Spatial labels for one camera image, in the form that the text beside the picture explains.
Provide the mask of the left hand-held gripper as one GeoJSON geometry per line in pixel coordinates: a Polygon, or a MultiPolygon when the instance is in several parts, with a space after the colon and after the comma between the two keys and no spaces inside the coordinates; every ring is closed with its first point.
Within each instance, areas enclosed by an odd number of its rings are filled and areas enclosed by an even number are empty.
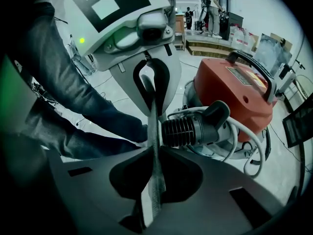
{"type": "Polygon", "coordinates": [[[81,56],[92,54],[99,70],[113,78],[149,116],[155,90],[150,78],[140,75],[147,64],[143,52],[170,44],[168,0],[64,0],[69,31],[81,56]]]}

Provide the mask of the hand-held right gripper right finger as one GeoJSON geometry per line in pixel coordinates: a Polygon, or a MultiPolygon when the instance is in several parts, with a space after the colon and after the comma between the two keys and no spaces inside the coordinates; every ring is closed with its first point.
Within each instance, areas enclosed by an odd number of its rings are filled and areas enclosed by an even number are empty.
{"type": "Polygon", "coordinates": [[[242,235],[282,209],[267,189],[235,167],[162,147],[166,192],[151,225],[154,235],[242,235]]]}

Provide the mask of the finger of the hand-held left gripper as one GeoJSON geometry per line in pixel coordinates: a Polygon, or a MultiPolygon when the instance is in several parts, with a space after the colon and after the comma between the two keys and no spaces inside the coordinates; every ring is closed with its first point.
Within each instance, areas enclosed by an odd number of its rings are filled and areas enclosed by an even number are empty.
{"type": "Polygon", "coordinates": [[[148,50],[148,66],[154,71],[157,113],[161,116],[172,102],[181,78],[181,65],[173,43],[148,50]]]}

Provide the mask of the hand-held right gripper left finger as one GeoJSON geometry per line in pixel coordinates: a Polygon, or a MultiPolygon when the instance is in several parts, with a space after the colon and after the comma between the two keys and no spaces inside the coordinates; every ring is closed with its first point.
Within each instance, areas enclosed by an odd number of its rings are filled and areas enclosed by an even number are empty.
{"type": "Polygon", "coordinates": [[[80,235],[153,235],[142,228],[141,193],[153,166],[153,150],[64,163],[47,153],[60,197],[80,235]]]}

